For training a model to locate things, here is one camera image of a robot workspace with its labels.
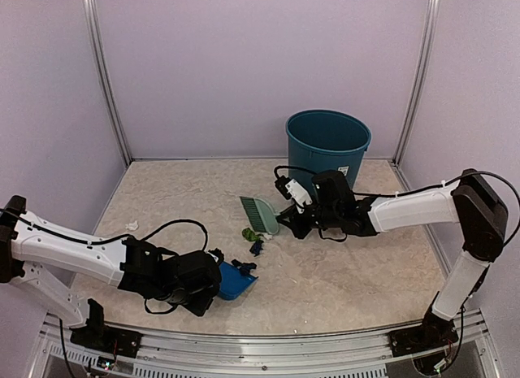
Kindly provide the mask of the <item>light green hand brush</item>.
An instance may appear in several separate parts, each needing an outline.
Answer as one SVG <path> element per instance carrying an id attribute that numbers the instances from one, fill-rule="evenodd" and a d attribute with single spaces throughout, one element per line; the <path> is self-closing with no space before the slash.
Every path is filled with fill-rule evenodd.
<path id="1" fill-rule="evenodd" d="M 249 220 L 251 228 L 255 232 L 276 235 L 280 231 L 277 217 L 278 211 L 267 201 L 261 198 L 239 196 L 240 203 Z"/>

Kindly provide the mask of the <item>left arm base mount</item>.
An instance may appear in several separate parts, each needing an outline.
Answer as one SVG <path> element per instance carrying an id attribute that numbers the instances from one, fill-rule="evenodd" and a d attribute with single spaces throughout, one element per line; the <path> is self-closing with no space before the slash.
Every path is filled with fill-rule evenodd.
<path id="1" fill-rule="evenodd" d="M 115 357 L 135 358 L 143 335 L 105 324 L 103 307 L 92 298 L 87 303 L 88 317 L 82 326 L 71 329 L 71 342 Z"/>

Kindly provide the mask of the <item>right aluminium frame post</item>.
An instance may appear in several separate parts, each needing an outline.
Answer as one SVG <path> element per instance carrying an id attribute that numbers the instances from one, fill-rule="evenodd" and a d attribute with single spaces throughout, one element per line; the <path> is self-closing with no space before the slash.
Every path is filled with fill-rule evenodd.
<path id="1" fill-rule="evenodd" d="M 422 31 L 422 38 L 418 52 L 418 61 L 414 73 L 411 94 L 405 110 L 405 119 L 401 128 L 395 153 L 392 157 L 393 165 L 398 169 L 404 160 L 405 152 L 410 143 L 414 122 L 416 120 L 423 86 L 427 78 L 427 71 L 431 57 L 431 50 L 435 38 L 436 23 L 440 8 L 440 0 L 427 0 L 427 10 Z"/>

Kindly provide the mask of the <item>white scrap far left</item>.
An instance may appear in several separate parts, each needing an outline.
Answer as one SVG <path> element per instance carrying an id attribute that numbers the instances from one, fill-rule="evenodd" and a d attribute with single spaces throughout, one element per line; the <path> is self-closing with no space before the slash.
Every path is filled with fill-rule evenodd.
<path id="1" fill-rule="evenodd" d="M 128 231 L 131 231 L 131 232 L 136 231 L 138 228 L 139 228 L 139 224 L 138 224 L 137 220 L 135 220 L 131 223 L 125 224 L 125 229 Z"/>

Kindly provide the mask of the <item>dark blue scrap left-centre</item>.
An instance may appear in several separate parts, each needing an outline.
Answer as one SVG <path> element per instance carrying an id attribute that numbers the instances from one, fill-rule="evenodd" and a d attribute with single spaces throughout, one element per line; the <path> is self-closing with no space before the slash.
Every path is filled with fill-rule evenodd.
<path id="1" fill-rule="evenodd" d="M 251 271 L 257 268 L 256 263 L 243 263 L 237 259 L 232 260 L 232 266 L 237 269 L 242 276 L 250 276 Z"/>

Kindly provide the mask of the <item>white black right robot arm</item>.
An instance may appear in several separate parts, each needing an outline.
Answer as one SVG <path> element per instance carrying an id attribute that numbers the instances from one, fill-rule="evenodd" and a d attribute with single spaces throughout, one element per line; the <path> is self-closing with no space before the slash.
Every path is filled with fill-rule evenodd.
<path id="1" fill-rule="evenodd" d="M 312 229 L 338 228 L 347 237 L 374 237 L 411 226 L 459 224 L 462 252 L 415 332 L 416 342 L 431 349 L 452 331 L 453 318 L 513 238 L 506 232 L 507 206 L 486 181 L 488 176 L 467 169 L 448 182 L 414 191 L 361 194 L 352 191 L 339 171 L 313 174 L 313 193 L 277 174 L 275 187 L 293 204 L 276 219 L 298 239 Z"/>

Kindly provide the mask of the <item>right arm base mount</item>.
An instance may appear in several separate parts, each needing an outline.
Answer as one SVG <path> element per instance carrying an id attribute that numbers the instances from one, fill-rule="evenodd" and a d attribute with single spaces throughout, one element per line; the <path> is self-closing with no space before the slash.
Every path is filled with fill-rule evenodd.
<path id="1" fill-rule="evenodd" d="M 441 319 L 428 311 L 419 325 L 388 334 L 393 357 L 421 353 L 459 340 L 453 319 Z"/>

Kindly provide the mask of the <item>left aluminium frame post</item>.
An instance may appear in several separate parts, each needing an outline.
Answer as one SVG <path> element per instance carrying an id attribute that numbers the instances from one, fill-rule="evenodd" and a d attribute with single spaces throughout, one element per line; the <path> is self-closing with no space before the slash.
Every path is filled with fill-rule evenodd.
<path id="1" fill-rule="evenodd" d="M 89 33 L 89 40 L 93 50 L 93 59 L 97 70 L 97 76 L 101 86 L 102 96 L 104 98 L 110 126 L 112 127 L 115 142 L 119 149 L 119 153 L 123 160 L 123 164 L 128 168 L 132 161 L 132 152 L 126 138 L 122 121 L 119 117 L 119 111 L 115 101 L 115 95 L 111 84 L 111 79 L 106 64 L 102 44 L 102 33 L 97 14 L 96 0 L 82 0 L 83 8 Z"/>

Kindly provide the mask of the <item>aluminium front rail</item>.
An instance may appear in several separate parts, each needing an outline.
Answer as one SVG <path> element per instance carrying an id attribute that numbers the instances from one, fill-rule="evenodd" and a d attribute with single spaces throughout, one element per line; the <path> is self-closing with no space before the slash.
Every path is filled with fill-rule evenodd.
<path id="1" fill-rule="evenodd" d="M 104 354 L 62 343 L 69 331 L 47 315 L 25 377 L 418 377 L 425 358 L 440 349 L 395 357 L 383 326 L 367 330 L 280 336 L 232 336 L 137 328 L 135 358 L 119 356 L 103 371 Z"/>

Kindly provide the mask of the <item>blue plastic dustpan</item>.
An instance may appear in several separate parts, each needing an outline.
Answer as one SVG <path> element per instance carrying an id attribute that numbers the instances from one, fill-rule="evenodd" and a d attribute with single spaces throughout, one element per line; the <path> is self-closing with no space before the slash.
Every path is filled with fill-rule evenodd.
<path id="1" fill-rule="evenodd" d="M 222 281 L 217 296 L 225 301 L 236 300 L 258 279 L 251 274 L 243 275 L 239 268 L 228 262 L 219 265 Z"/>

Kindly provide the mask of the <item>dark blue scrap centre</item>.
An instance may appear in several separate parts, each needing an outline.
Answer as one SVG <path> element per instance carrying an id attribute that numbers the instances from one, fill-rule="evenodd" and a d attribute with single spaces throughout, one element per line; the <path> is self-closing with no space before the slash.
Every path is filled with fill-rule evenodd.
<path id="1" fill-rule="evenodd" d="M 250 247 L 249 252 L 254 256 L 258 257 L 263 251 L 264 240 L 256 240 Z"/>

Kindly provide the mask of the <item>green paper scrap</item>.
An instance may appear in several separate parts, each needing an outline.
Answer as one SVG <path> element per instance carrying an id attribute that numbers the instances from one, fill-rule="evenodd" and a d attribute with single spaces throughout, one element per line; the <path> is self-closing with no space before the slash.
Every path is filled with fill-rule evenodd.
<path id="1" fill-rule="evenodd" d="M 259 241 L 261 239 L 261 235 L 256 233 L 253 229 L 251 228 L 244 228 L 242 231 L 241 231 L 241 235 L 242 237 L 246 240 L 246 241 L 250 241 L 250 242 L 256 242 L 256 241 Z"/>

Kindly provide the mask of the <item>aluminium frame post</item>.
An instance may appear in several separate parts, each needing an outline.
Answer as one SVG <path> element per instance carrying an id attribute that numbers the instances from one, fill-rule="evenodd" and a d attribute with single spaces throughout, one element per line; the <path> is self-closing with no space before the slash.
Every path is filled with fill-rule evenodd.
<path id="1" fill-rule="evenodd" d="M 414 122 L 416 120 L 423 86 L 427 78 L 427 71 L 431 57 L 431 50 L 435 38 L 436 23 L 440 8 L 440 0 L 427 0 L 427 10 L 422 31 L 422 38 L 418 52 L 418 61 L 414 73 L 411 94 L 405 110 L 405 119 L 401 128 L 395 153 L 392 157 L 393 165 L 398 169 L 404 160 L 405 152 L 410 143 Z"/>
<path id="2" fill-rule="evenodd" d="M 82 0 L 83 8 L 89 33 L 89 40 L 93 50 L 93 59 L 97 70 L 97 76 L 101 86 L 102 96 L 104 98 L 110 126 L 112 127 L 115 142 L 119 149 L 119 153 L 123 160 L 123 164 L 128 168 L 132 161 L 132 152 L 126 138 L 122 121 L 119 117 L 119 111 L 115 101 L 115 95 L 111 84 L 111 79 L 106 64 L 102 44 L 102 33 L 97 14 L 96 0 Z"/>

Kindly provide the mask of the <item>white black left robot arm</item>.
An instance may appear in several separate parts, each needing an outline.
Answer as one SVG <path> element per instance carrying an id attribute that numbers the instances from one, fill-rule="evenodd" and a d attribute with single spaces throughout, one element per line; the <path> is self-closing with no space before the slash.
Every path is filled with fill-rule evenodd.
<path id="1" fill-rule="evenodd" d="M 165 302 L 172 310 L 182 306 L 198 317 L 220 290 L 223 253 L 218 249 L 177 254 L 148 237 L 96 237 L 52 224 L 26 205 L 26 198 L 14 195 L 1 209 L 1 281 L 32 294 L 96 349 L 114 340 L 102 306 L 74 294 L 47 266 L 90 276 L 145 301 Z"/>

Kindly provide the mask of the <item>teal plastic trash bin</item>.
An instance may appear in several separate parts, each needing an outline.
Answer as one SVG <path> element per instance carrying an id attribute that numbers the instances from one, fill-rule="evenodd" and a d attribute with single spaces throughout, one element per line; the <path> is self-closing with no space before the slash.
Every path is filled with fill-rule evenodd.
<path id="1" fill-rule="evenodd" d="M 362 121 L 338 111 L 308 110 L 291 116 L 285 128 L 290 178 L 313 193 L 310 172 L 335 170 L 354 186 L 371 143 L 371 131 Z"/>

